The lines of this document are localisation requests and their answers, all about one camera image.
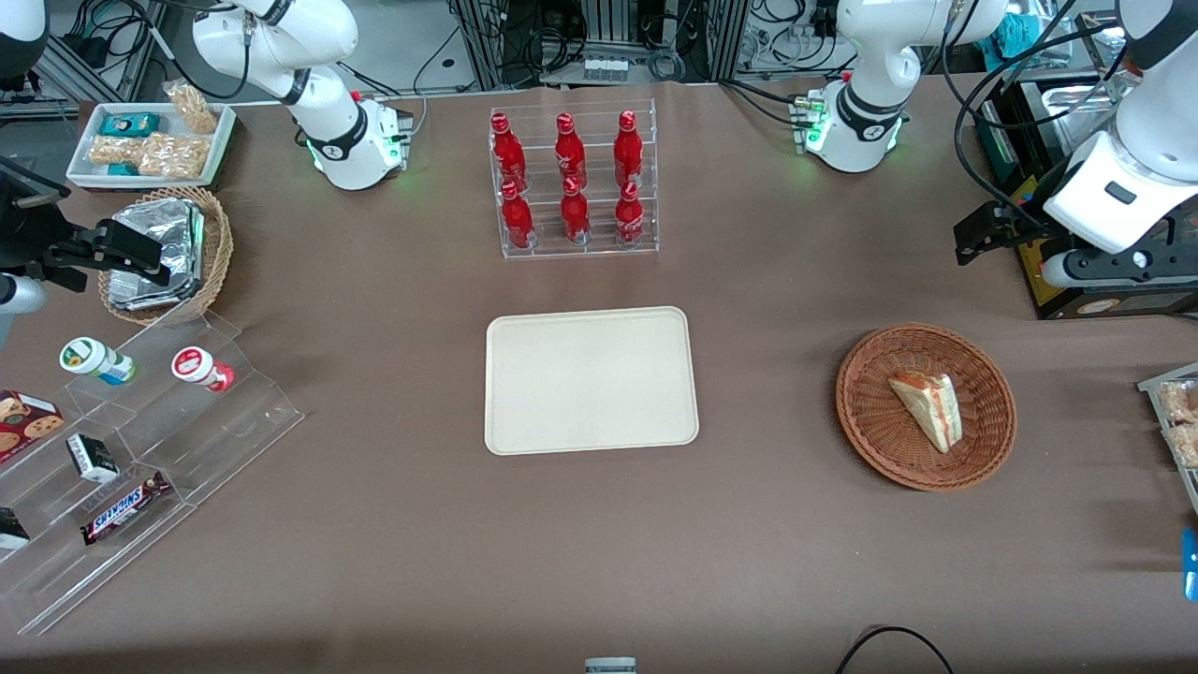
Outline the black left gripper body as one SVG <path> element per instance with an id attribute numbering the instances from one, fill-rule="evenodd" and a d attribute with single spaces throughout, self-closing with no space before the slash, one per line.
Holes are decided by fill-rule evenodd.
<path id="1" fill-rule="evenodd" d="M 1197 273 L 1197 215 L 1169 213 L 1115 255 L 1082 249 L 1075 277 L 1084 283 L 1188 283 Z"/>

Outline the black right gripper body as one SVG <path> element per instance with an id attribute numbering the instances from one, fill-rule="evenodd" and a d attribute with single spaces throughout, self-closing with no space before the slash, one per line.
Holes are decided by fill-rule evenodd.
<path id="1" fill-rule="evenodd" d="M 52 247 L 73 238 L 74 226 L 58 205 L 71 192 L 12 159 L 1 163 L 1 269 L 22 274 Z"/>

